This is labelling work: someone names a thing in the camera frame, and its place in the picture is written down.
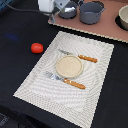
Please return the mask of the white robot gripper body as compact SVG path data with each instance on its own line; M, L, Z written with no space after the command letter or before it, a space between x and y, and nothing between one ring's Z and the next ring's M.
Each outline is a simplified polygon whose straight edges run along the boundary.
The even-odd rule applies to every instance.
M70 0L38 0L39 10L44 14L50 14L55 8L61 11Z

